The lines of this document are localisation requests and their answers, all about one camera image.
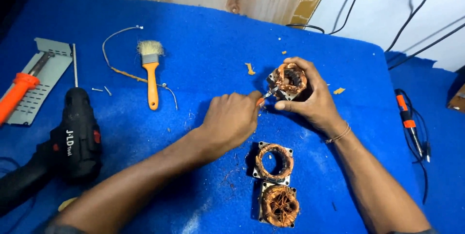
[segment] paint brush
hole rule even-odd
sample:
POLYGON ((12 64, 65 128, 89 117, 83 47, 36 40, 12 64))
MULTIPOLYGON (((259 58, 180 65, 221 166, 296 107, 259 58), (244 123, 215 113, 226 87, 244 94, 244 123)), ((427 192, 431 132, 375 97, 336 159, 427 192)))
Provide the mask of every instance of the paint brush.
POLYGON ((154 40, 139 41, 137 50, 142 58, 142 67, 147 70, 148 106, 151 110, 158 108, 157 81, 155 69, 159 65, 159 56, 163 55, 161 43, 154 40))

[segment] copper coil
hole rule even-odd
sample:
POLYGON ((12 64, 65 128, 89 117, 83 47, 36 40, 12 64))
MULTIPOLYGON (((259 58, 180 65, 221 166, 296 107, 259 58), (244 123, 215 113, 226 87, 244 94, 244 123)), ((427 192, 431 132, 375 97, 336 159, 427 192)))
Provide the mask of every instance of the copper coil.
POLYGON ((284 185, 269 187, 263 193, 262 216, 272 225, 294 227, 299 213, 299 202, 295 198, 295 189, 284 185))
POLYGON ((294 168, 294 159, 289 155, 286 148, 281 145, 271 143, 260 149, 257 157, 255 157, 255 165, 257 166, 259 173, 264 177, 264 180, 283 182, 285 177, 291 175, 292 169, 294 168), (270 174, 270 172, 264 168, 262 159, 268 152, 277 153, 283 160, 283 168, 276 175, 270 174))
POLYGON ((304 89, 307 88, 307 77, 302 69, 300 69, 295 63, 283 63, 276 69, 276 85, 280 90, 284 92, 290 92, 294 94, 301 93, 304 89), (300 78, 300 84, 298 86, 289 84, 289 79, 286 78, 284 70, 292 69, 300 78))

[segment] metal bolt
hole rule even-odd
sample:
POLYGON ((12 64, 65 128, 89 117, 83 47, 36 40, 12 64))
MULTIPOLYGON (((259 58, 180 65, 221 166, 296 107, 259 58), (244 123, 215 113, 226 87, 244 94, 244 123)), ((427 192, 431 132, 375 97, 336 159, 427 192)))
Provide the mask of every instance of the metal bolt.
POLYGON ((110 96, 112 95, 112 93, 107 89, 107 86, 103 86, 103 88, 105 88, 105 90, 107 90, 108 95, 110 95, 110 96))

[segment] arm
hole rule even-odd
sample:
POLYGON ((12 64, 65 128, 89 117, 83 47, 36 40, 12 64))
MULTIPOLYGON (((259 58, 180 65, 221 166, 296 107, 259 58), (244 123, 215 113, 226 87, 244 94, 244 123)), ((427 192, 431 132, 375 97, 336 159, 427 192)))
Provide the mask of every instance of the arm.
MULTIPOLYGON (((313 93, 305 102, 279 101, 275 108, 301 114, 330 139, 342 135, 347 123, 339 116, 326 82, 315 66, 301 58, 287 58, 302 68, 313 93)), ((334 145, 344 164, 361 216, 375 233, 421 232, 431 228, 420 208, 402 186, 363 147, 350 131, 334 145)))
POLYGON ((199 128, 85 192, 53 224, 89 234, 116 233, 170 180, 242 144, 257 127, 260 96, 255 91, 214 98, 199 128))

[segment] blue mat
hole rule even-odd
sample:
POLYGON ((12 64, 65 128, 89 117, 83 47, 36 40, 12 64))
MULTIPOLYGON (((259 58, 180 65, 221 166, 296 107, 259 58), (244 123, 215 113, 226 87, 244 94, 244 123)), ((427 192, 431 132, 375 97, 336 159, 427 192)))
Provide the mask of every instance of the blue mat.
MULTIPOLYGON (((462 87, 465 77, 458 77, 447 70, 433 69, 433 63, 431 60, 414 58, 393 69, 390 74, 394 87, 407 92, 414 108, 425 119, 430 135, 432 156, 431 163, 425 162, 429 193, 424 211, 430 223, 441 233, 460 233, 465 229, 465 115, 445 106, 462 87)), ((425 139, 422 129, 419 133, 425 139)), ((419 165, 414 168, 423 193, 423 171, 419 165)))
MULTIPOLYGON (((385 57, 378 46, 195 6, 144 0, 29 0, 0 44, 0 91, 6 91, 15 73, 36 52, 35 37, 76 43, 79 84, 90 94, 104 146, 104 166, 95 183, 200 125, 212 97, 264 91, 266 76, 284 58, 296 55, 315 63, 330 90, 346 89, 333 96, 341 115, 420 202, 385 57), (110 34, 137 24, 144 29, 124 32, 107 42, 108 58, 116 68, 146 77, 136 53, 137 41, 160 41, 166 56, 161 58, 157 79, 176 94, 178 111, 170 92, 163 89, 159 89, 159 109, 151 111, 147 85, 114 73, 104 61, 102 42, 110 34), (246 62, 252 63, 257 74, 247 74, 246 62), (113 96, 91 91, 92 87, 103 86, 113 96)), ((31 127, 3 126, 0 156, 25 164, 35 145, 47 140, 49 131, 59 124, 65 92, 72 86, 73 70, 69 68, 31 127)), ((258 183, 247 175, 250 167, 244 159, 255 147, 253 143, 261 140, 294 150, 290 186, 297 189, 301 213, 294 229, 280 232, 366 232, 332 150, 316 133, 300 126, 298 118, 270 113, 271 109, 269 106, 262 112, 256 133, 240 148, 178 179, 125 232, 271 232, 271 225, 256 220, 258 183), (239 171, 229 175, 229 182, 221 183, 236 168, 239 171)), ((90 186, 69 187, 54 179, 38 193, 32 213, 16 232, 31 231, 54 215, 61 202, 90 186)), ((0 226, 10 226, 27 206, 0 219, 0 226)))

